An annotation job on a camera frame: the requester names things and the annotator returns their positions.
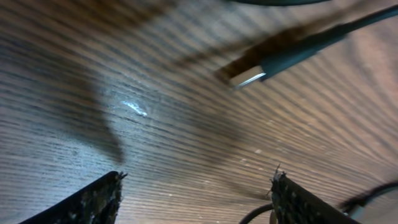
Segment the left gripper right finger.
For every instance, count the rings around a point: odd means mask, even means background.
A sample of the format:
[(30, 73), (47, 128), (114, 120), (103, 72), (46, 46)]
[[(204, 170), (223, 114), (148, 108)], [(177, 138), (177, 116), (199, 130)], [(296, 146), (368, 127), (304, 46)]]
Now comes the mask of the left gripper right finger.
[(275, 170), (271, 179), (271, 224), (359, 224)]

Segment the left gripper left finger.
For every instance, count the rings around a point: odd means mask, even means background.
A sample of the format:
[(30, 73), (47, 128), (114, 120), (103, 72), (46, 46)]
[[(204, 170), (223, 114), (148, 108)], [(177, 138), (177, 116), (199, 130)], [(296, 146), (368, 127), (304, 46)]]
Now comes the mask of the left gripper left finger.
[(123, 172), (108, 172), (21, 224), (114, 224), (126, 176)]

